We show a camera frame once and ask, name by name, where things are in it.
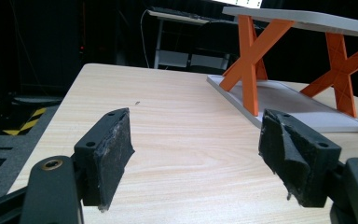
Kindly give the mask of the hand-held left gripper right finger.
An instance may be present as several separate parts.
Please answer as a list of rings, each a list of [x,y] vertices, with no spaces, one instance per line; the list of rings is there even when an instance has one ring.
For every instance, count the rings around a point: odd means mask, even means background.
[[[278,110],[264,111],[259,155],[288,192],[304,207],[323,207],[324,181],[337,167],[341,147]]]

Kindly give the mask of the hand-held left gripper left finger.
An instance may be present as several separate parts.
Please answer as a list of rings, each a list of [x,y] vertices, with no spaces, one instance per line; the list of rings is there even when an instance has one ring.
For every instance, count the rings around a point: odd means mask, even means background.
[[[75,166],[82,185],[80,198],[85,206],[109,210],[133,153],[127,107],[103,115],[75,144]]]

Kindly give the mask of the white shelf with orange legs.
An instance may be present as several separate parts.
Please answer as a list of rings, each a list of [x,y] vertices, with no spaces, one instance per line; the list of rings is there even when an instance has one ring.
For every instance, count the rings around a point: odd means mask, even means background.
[[[290,114],[320,133],[358,132],[351,75],[358,71],[358,20],[289,9],[225,7],[238,20],[240,58],[207,81],[254,126],[264,110]],[[330,69],[301,91],[268,79],[263,56],[291,28],[325,34]]]

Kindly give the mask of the grey floor mat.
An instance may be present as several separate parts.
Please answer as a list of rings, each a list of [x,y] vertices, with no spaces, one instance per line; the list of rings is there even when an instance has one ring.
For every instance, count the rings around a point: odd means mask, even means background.
[[[48,107],[25,135],[0,135],[0,197],[11,189],[57,109]]]

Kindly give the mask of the white metal desk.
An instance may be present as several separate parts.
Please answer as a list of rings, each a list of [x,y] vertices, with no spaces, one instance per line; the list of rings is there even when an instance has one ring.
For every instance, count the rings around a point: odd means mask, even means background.
[[[190,42],[196,29],[203,24],[218,21],[191,19],[148,9],[147,14],[158,20],[158,35],[154,53],[155,69],[158,68],[185,68],[187,56],[190,52]]]

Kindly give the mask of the black keyboard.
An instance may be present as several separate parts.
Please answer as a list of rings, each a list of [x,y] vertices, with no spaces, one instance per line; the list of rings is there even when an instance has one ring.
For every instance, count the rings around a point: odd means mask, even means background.
[[[164,14],[170,14],[170,15],[176,15],[176,16],[182,16],[182,17],[189,17],[191,19],[202,19],[202,20],[212,20],[208,17],[203,17],[195,13],[170,9],[170,8],[164,8],[164,7],[151,7],[149,8],[151,11],[158,12],[158,13],[164,13]]]

